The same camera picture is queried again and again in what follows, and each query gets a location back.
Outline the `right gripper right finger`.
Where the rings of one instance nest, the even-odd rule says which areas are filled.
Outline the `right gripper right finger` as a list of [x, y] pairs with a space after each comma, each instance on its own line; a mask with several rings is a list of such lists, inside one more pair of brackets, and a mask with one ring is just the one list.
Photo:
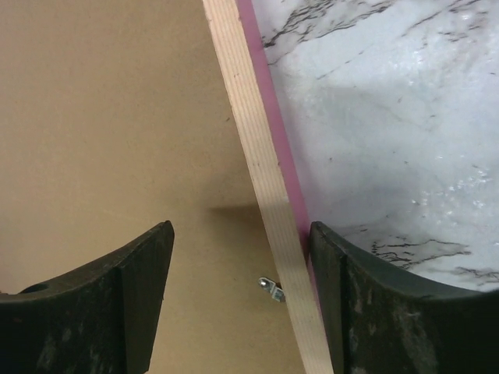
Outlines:
[[498, 293], [420, 277], [316, 221], [310, 255], [336, 373], [498, 370]]

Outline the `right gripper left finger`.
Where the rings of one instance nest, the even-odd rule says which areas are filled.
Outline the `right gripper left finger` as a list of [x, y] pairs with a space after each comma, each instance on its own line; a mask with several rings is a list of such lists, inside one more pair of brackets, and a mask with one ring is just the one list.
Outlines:
[[172, 257], [161, 222], [120, 249], [1, 295], [3, 373], [145, 373]]

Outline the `pink picture frame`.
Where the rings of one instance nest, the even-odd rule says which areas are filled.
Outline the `pink picture frame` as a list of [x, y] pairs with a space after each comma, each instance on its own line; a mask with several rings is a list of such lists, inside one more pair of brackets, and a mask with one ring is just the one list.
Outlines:
[[264, 230], [223, 19], [216, 2], [2, 2], [1, 289], [171, 221], [153, 373], [326, 373], [306, 271]]

